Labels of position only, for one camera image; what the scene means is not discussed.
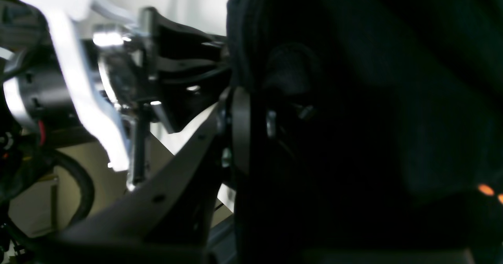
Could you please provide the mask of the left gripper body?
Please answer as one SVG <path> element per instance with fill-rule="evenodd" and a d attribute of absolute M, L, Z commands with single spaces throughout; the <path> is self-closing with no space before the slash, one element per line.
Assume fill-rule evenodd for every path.
<path fill-rule="evenodd" d="M 39 122 L 49 132 L 84 128 L 106 150 L 112 169 L 130 166 L 130 141 L 120 114 L 103 91 L 96 47 L 80 40 L 73 23 L 64 20 L 70 51 L 52 44 L 45 18 L 36 8 L 1 0 L 2 109 L 17 124 L 41 135 Z"/>

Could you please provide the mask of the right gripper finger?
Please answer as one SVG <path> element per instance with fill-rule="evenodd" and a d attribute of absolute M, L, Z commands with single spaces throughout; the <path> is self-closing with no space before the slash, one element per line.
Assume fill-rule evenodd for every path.
<path fill-rule="evenodd" d="M 153 178 L 110 208 L 59 236 L 65 245 L 127 248 L 145 243 L 201 246 L 217 193 L 232 171 L 250 167 L 250 95 L 225 90 L 182 150 Z"/>

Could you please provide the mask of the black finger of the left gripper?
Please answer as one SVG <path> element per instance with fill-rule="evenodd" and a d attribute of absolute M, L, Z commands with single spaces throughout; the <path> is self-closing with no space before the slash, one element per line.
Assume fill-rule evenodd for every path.
<path fill-rule="evenodd" d="M 143 63 L 165 130 L 181 132 L 218 101 L 230 83 L 228 39 L 178 24 L 154 7 L 141 10 L 146 55 Z"/>

